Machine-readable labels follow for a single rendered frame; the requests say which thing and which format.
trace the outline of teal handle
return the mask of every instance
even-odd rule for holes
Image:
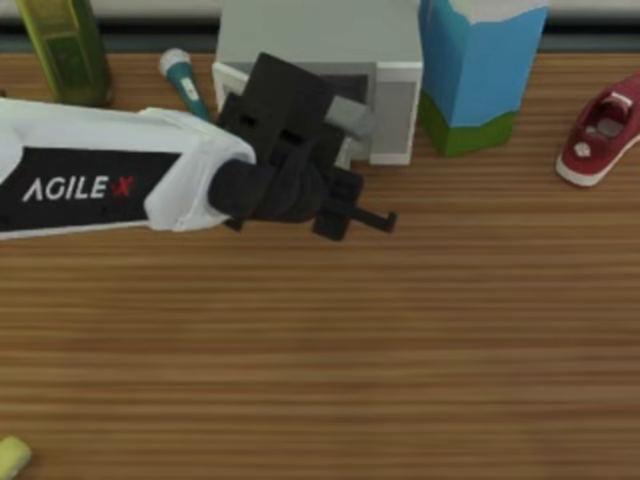
[[[167,79],[176,87],[192,114],[207,122],[211,121],[209,110],[196,87],[191,64],[187,62],[176,63],[167,71]]]

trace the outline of green base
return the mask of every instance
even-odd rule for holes
[[[451,128],[431,97],[422,92],[420,121],[441,155],[453,157],[503,145],[513,133],[517,113],[506,113],[481,127]]]

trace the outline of wooden table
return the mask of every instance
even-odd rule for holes
[[[197,58],[213,101],[212,57]],[[117,105],[180,108],[155,56]],[[640,56],[544,55],[505,148],[363,167],[400,213],[0,244],[0,435],[24,480],[640,477],[640,152],[592,191],[554,175],[585,101]],[[33,58],[9,96],[47,100]]]

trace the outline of olive green container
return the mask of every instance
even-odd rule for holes
[[[90,0],[17,0],[56,102],[103,107],[111,75]]]

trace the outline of agilex logo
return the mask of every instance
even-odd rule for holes
[[[134,184],[135,177],[118,177],[112,180],[106,175],[54,177],[48,180],[36,178],[22,197],[22,203],[127,198],[131,195]]]

